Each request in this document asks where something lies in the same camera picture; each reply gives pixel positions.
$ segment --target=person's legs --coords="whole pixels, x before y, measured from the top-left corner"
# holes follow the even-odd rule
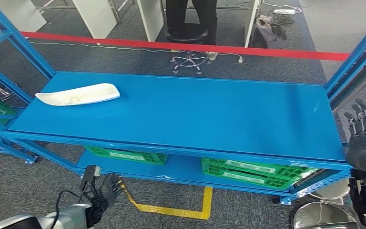
[[[203,44],[216,45],[217,0],[193,0],[200,23],[208,29],[208,38]]]
[[[168,28],[184,24],[188,0],[166,0],[166,21]]]

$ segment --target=lower shelf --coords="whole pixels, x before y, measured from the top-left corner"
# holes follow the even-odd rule
[[[85,151],[77,166],[84,169],[88,165],[98,165],[102,168],[103,172],[116,172],[124,177],[167,181],[186,185],[211,186],[278,196],[289,195],[289,188],[280,191],[273,188],[204,175],[202,174],[201,159],[193,156],[169,155],[166,164],[164,166],[158,166],[100,157],[89,151]]]

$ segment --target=white oval dish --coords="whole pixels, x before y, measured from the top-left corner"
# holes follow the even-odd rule
[[[120,97],[120,92],[111,83],[100,83],[86,87],[53,93],[36,93],[36,97],[53,106],[92,104]]]

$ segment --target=electrical cable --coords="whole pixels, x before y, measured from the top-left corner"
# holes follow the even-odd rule
[[[56,44],[56,45],[72,45],[72,46],[87,46],[93,48],[108,48],[108,49],[121,49],[121,50],[132,50],[132,51],[148,51],[148,52],[169,52],[174,53],[172,51],[167,50],[149,50],[149,49],[133,49],[133,48],[120,48],[120,47],[110,47],[110,46],[102,46],[102,45],[88,45],[88,44],[71,44],[71,43],[48,43],[48,42],[30,42],[32,44]],[[235,55],[242,57],[241,55],[235,53],[219,53],[218,55]]]
[[[80,197],[80,196],[76,195],[75,193],[73,193],[71,191],[68,191],[68,190],[63,190],[59,193],[58,198],[57,198],[57,202],[55,203],[55,218],[54,218],[54,222],[52,223],[50,229],[54,229],[55,224],[57,223],[58,218],[60,217],[60,207],[59,207],[59,205],[60,205],[61,196],[64,192],[68,192],[68,193],[70,193],[70,194],[72,194],[72,195],[74,195],[78,198]]]
[[[295,6],[289,6],[289,5],[278,6],[278,5],[273,5],[273,4],[269,4],[269,3],[265,3],[265,2],[263,2],[263,4],[268,5],[268,6],[274,6],[274,7],[289,7],[289,8],[294,9],[294,13],[302,13],[302,9],[299,7],[295,7]]]
[[[238,6],[238,5],[245,4],[245,3],[250,3],[250,2],[249,1],[243,1],[243,2],[239,2],[239,3],[235,4],[234,6]],[[301,13],[302,12],[302,9],[300,7],[295,7],[295,6],[290,6],[290,5],[279,6],[279,5],[273,5],[273,4],[265,3],[264,1],[263,1],[263,4],[267,5],[267,6],[274,6],[274,7],[289,7],[289,8],[294,9],[294,13]]]
[[[235,4],[234,7],[239,6],[240,4],[245,4],[245,3],[250,3],[250,2],[248,2],[248,1],[239,2],[239,3]]]
[[[292,26],[294,24],[294,20],[290,14],[287,14],[285,11],[283,13],[277,13],[275,10],[269,11],[267,16],[272,17],[273,21],[279,25],[284,26]]]
[[[78,203],[80,203],[81,202],[81,200],[82,200],[82,197],[83,197],[83,194],[86,192],[86,190],[88,189],[88,186],[86,186],[84,189],[83,189],[83,191],[82,191],[82,194],[81,194],[81,196],[79,197],[79,199],[78,199]]]

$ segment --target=yellow floor tape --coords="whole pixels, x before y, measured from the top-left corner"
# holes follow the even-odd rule
[[[125,185],[122,184],[121,187],[124,189],[130,202],[132,204],[134,204],[140,211],[160,213],[160,214],[171,215],[171,216],[194,218],[194,219],[209,219],[209,217],[211,215],[211,201],[212,201],[212,197],[213,197],[213,188],[212,187],[204,188],[203,210],[202,211],[191,211],[191,210],[184,210],[184,209],[165,208],[165,207],[137,204],[137,202],[135,202],[134,198],[132,198],[131,194],[125,188]]]

